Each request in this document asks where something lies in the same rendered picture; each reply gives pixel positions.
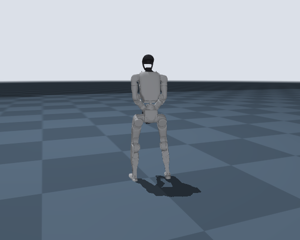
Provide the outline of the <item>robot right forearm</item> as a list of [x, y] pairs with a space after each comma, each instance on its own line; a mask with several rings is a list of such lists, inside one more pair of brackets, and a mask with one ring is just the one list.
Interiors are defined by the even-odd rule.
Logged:
[[161, 105], [163, 105], [165, 102], [165, 100], [159, 100], [155, 103], [155, 110], [158, 110], [160, 108]]

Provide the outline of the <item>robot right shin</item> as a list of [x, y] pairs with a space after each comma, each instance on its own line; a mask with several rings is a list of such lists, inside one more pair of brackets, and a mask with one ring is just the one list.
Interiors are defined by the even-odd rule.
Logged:
[[166, 150], [162, 150], [162, 158], [165, 165], [166, 176], [169, 174], [169, 151], [168, 151], [168, 142], [166, 141]]

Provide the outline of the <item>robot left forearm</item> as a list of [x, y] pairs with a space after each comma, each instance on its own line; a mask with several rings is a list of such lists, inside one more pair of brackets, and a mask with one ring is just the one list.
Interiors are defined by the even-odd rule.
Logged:
[[140, 100], [138, 101], [134, 101], [134, 103], [142, 110], [142, 112], [145, 110], [145, 105], [143, 104], [143, 102]]

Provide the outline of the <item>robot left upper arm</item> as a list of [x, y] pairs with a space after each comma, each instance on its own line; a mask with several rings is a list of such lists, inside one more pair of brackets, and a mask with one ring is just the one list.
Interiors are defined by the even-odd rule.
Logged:
[[140, 94], [138, 94], [138, 84], [140, 74], [134, 74], [131, 77], [131, 91], [133, 101], [139, 101], [141, 99]]

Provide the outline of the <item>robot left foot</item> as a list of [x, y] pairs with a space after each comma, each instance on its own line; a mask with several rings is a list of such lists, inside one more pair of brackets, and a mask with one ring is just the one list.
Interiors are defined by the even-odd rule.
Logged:
[[132, 178], [132, 173], [129, 174], [129, 177], [134, 182], [138, 181], [138, 179], [135, 176], [134, 176], [134, 178]]

